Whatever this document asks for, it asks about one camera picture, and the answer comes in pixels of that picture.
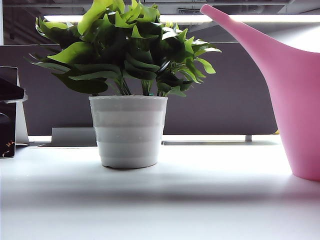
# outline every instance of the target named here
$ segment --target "dark gray partition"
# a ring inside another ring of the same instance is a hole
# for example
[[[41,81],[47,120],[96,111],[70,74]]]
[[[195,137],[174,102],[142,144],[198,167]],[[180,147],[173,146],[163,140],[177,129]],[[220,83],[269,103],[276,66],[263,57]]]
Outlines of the dark gray partition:
[[[206,53],[216,74],[195,84],[187,97],[170,95],[164,134],[272,134],[277,125],[266,82],[239,43],[217,43],[222,53]],[[29,135],[50,135],[52,127],[91,127],[89,94],[73,92],[50,74],[31,65],[28,53],[45,54],[37,45],[0,46],[0,65],[18,67],[29,99],[24,110]],[[129,81],[135,94],[140,83]]]

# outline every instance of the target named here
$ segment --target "white plastic pot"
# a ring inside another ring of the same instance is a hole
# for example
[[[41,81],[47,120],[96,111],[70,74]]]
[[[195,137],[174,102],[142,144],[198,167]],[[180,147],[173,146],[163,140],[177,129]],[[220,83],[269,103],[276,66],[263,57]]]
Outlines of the white plastic pot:
[[[135,169],[157,163],[167,97],[90,96],[89,100],[103,166]]]

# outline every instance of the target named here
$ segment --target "fluorescent light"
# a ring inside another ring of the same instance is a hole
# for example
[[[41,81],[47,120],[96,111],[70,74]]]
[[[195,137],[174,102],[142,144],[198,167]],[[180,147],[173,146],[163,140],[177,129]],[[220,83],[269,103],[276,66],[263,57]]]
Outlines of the fluorescent light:
[[[209,23],[212,22],[212,19],[207,15],[161,15],[160,22],[178,24]]]
[[[255,23],[319,23],[320,15],[231,15],[237,22]]]
[[[82,15],[48,15],[44,16],[49,22],[79,22]],[[230,15],[238,22],[255,23],[320,23],[320,15]],[[206,15],[161,15],[162,23],[199,24],[213,20]]]
[[[82,15],[49,15],[44,18],[49,22],[77,23],[82,20]]]

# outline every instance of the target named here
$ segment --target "pink watering can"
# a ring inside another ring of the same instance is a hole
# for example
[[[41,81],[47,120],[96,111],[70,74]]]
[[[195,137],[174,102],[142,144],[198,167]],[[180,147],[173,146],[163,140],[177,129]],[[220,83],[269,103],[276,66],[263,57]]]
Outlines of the pink watering can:
[[[293,174],[320,181],[320,53],[285,45],[210,5],[200,11],[235,37],[261,70]]]

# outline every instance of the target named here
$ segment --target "black object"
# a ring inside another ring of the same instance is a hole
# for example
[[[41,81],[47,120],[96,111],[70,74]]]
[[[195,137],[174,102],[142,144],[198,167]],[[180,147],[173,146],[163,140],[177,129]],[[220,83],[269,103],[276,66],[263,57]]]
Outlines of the black object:
[[[0,77],[0,101],[23,99],[25,90]]]
[[[15,154],[14,122],[0,112],[0,158],[13,157]]]

